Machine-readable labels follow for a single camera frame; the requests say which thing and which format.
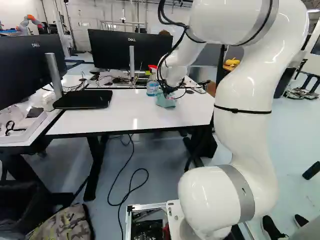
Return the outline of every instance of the computer monitor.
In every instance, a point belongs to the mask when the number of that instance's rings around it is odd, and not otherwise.
[[[62,77],[67,73],[58,35],[0,37],[0,110],[19,103],[51,82],[45,53],[54,53]]]
[[[129,46],[134,46],[135,70],[148,70],[148,65],[158,65],[173,41],[172,36],[147,33],[97,29],[88,33],[94,66],[101,69],[129,70]]]

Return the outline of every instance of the monitor stand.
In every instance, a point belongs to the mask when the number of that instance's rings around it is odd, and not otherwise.
[[[130,56],[130,77],[131,81],[135,79],[135,46],[129,46]]]

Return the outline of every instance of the plastic bottle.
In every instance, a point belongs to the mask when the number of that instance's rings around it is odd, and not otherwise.
[[[156,65],[148,65],[150,68],[150,77],[148,82],[146,83],[146,94],[150,97],[153,97],[159,91],[159,83],[157,81],[157,66]]]

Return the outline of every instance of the camouflage bag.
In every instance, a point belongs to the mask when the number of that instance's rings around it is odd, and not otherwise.
[[[87,213],[82,204],[67,207],[30,232],[25,240],[93,240]]]

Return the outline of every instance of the laptop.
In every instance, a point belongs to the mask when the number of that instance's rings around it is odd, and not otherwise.
[[[55,109],[102,109],[107,108],[112,98],[111,90],[69,91],[53,103]]]

